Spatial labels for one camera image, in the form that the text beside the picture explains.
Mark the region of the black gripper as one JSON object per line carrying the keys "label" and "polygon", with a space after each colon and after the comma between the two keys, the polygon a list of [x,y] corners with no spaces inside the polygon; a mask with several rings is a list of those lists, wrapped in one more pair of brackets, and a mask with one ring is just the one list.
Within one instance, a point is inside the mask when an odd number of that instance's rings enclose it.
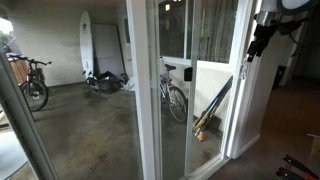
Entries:
{"label": "black gripper", "polygon": [[276,32],[276,26],[263,26],[258,24],[254,31],[255,39],[250,43],[249,48],[247,50],[248,62],[252,62],[255,56],[260,57],[262,52],[267,47],[269,40]]}

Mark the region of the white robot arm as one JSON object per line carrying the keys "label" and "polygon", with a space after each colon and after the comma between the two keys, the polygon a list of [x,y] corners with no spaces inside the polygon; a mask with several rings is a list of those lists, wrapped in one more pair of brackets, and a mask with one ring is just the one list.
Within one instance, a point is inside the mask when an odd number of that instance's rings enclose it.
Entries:
{"label": "white robot arm", "polygon": [[289,35],[297,30],[306,18],[282,22],[283,16],[294,16],[315,7],[320,0],[262,0],[260,11],[254,15],[257,25],[254,40],[247,50],[247,61],[260,57],[276,31]]}

